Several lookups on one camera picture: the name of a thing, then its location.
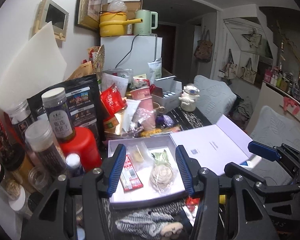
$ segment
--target picture frame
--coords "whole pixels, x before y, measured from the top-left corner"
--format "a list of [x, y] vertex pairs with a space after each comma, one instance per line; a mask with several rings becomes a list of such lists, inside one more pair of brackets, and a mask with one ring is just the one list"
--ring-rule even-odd
[[79, 27], [98, 30], [99, 12], [102, 10], [103, 0], [77, 0], [75, 23]]

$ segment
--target black lid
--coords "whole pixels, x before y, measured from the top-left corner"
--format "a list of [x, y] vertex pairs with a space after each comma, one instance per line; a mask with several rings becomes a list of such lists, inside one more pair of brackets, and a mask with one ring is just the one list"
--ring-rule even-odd
[[8, 162], [3, 163], [7, 171], [15, 171], [16, 169], [18, 169], [23, 163], [23, 160], [26, 155], [23, 147], [18, 143], [13, 145], [13, 149], [14, 149], [13, 158]]
[[1, 165], [1, 171], [0, 171], [0, 183], [1, 183], [1, 181], [3, 180], [3, 178], [4, 178], [4, 167]]

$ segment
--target white box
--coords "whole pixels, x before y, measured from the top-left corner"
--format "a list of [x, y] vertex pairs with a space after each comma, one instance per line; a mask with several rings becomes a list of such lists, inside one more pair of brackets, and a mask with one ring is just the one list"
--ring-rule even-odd
[[[248, 150], [252, 139], [224, 115], [214, 125], [191, 129], [149, 138], [134, 138], [110, 140], [108, 156], [111, 157], [118, 146], [135, 145], [143, 141], [149, 151], [165, 149], [171, 165], [176, 165], [175, 148], [183, 145], [191, 158], [198, 160], [201, 167], [212, 170], [217, 175], [224, 173], [224, 167], [229, 162], [241, 164], [254, 157]], [[144, 187], [124, 193], [121, 182], [116, 192], [110, 198], [114, 208], [143, 207], [178, 199], [184, 195], [185, 189], [178, 173], [171, 188], [159, 194], [149, 185], [151, 167], [137, 172]]]
[[155, 95], [152, 95], [152, 101], [158, 103], [160, 106], [164, 106], [164, 114], [170, 112], [171, 110], [180, 106], [179, 97], [182, 94], [182, 83], [174, 80], [175, 76], [165, 77], [156, 79], [154, 85], [156, 87], [162, 88], [162, 91], [170, 91], [176, 93], [173, 96], [168, 98], [161, 98]]

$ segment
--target red bottle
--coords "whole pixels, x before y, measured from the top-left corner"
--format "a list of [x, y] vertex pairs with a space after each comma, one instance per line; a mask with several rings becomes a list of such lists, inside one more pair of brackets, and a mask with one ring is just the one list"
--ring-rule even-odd
[[75, 132], [76, 134], [71, 141], [60, 143], [64, 156], [77, 153], [86, 172], [100, 167], [102, 160], [93, 133], [84, 127], [75, 127]]

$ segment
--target yellow saucepan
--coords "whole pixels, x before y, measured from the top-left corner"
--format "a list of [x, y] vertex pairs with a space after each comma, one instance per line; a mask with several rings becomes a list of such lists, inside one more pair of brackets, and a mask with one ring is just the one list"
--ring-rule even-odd
[[142, 19], [134, 19], [127, 21], [127, 14], [123, 12], [103, 13], [100, 16], [100, 36], [122, 36], [125, 34], [125, 25], [141, 22]]

